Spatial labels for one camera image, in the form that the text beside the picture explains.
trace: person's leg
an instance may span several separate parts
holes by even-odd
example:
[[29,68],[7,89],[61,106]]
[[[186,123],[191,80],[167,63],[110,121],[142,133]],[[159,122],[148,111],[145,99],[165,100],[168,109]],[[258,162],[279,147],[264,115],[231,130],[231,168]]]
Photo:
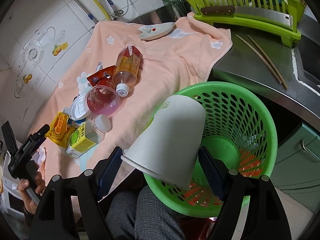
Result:
[[119,192],[112,200],[106,222],[115,240],[134,240],[138,193]]
[[145,186],[139,193],[135,221],[136,240],[185,240],[177,214]]

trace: candy wrapper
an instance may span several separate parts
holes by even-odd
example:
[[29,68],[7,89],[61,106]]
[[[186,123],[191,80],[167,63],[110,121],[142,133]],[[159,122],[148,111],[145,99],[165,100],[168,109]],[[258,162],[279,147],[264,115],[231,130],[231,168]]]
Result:
[[[100,66],[103,67],[102,62],[99,62],[99,65],[98,65],[97,69],[99,69]],[[104,78],[107,78],[107,79],[111,80],[114,68],[115,68],[114,65],[110,66],[110,67],[103,68],[103,69],[97,71],[96,73],[92,74],[91,76],[87,77],[87,80],[93,87],[100,80],[102,80]]]
[[55,144],[66,147],[69,136],[76,130],[68,124],[69,116],[63,112],[59,112],[50,125],[50,131],[46,133]]

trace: red snack wrapper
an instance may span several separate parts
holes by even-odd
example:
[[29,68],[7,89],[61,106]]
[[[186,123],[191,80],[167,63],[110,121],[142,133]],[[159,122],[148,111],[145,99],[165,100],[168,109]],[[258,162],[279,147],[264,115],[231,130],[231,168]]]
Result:
[[109,78],[111,80],[112,74],[113,74],[113,70],[114,70],[115,66],[110,66],[110,67],[106,67],[103,68],[99,71],[97,71],[96,73],[92,74],[91,76],[87,77],[87,80],[89,81],[89,83],[94,87],[100,80],[104,79],[104,78]]

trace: stainless steel counter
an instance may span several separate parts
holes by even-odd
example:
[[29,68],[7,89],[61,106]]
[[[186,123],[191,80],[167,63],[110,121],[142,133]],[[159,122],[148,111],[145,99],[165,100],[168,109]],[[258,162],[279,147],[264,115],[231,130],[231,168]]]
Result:
[[[274,35],[258,30],[231,26],[233,46],[213,67],[211,77],[231,82],[260,94],[295,113],[320,132],[320,96],[300,84],[293,73],[292,51]],[[267,53],[287,82],[289,89],[279,85],[263,62],[241,41],[236,34],[250,43],[249,34]],[[299,71],[302,61],[295,48]]]

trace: white bottle cap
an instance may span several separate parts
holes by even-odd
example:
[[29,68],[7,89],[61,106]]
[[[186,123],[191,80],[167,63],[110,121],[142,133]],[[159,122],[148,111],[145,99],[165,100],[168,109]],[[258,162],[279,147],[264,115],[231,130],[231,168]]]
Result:
[[129,92],[129,87],[127,84],[120,83],[117,85],[116,92],[120,97],[125,97]]
[[96,127],[100,132],[107,132],[111,129],[111,122],[107,116],[100,114],[95,119]]

